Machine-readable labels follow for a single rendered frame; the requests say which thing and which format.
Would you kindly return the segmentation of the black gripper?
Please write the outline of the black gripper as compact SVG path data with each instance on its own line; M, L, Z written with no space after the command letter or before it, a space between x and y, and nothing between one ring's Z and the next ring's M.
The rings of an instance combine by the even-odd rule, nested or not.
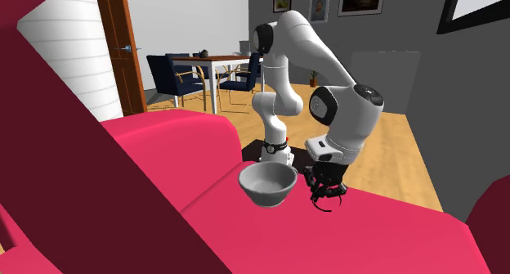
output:
M318 199L333 197L338 197L339 204L342 204L342 196L347 193L347 186L342 183L342 180L348 167L348 164L316 162L313 166L306 166L303 169L306 184L311 190L313 204Z

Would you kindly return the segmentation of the grey bowl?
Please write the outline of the grey bowl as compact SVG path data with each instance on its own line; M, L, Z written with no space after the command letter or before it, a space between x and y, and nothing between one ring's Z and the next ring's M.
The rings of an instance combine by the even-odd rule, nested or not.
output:
M238 183L257 206L273 208L280 205L298 180L298 171L274 161L251 164L238 175Z

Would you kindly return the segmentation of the dark robot stand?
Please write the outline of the dark robot stand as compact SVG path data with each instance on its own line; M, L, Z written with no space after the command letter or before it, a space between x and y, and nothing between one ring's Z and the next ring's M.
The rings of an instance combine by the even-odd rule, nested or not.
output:
M243 161L258 161L261 157L263 147L262 140L254 140L242 149ZM299 172L303 173L306 166L313 166L315 161L310 157L306 149L291 147L291 152L294 154L293 167Z

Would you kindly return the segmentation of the wooden dining table white legs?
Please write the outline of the wooden dining table white legs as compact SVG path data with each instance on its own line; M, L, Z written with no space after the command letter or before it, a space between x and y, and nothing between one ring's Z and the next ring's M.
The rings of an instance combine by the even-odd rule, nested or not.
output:
M209 56L200 58L194 56L179 56L173 58L175 65L206 66L208 68L208 85L211 93L212 112L217 113L217 66L227 66L228 70L232 65L248 64L250 56Z

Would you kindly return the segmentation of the pink sofa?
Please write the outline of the pink sofa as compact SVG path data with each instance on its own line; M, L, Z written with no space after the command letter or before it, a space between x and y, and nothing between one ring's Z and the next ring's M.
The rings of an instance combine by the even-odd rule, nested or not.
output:
M162 193L132 139L101 124L18 31L45 0L0 0L1 274L490 274L469 227L351 189L332 213L298 180L265 209L241 190L237 136L184 155Z

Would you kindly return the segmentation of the black framed window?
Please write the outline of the black framed window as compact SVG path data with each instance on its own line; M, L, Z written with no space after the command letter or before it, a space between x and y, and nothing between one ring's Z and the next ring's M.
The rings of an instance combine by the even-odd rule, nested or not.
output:
M510 18L510 0L445 0L437 34Z

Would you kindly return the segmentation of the brown wooden door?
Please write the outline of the brown wooden door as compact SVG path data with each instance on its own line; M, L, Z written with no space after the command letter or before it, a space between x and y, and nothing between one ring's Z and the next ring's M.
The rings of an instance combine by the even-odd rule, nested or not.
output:
M147 111L128 0L97 0L123 115Z

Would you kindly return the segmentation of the portrait wall picture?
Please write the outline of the portrait wall picture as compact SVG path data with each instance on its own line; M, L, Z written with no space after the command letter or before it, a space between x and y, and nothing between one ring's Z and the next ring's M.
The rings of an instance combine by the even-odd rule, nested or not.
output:
M308 20L311 24L326 23L329 17L329 0L310 0Z

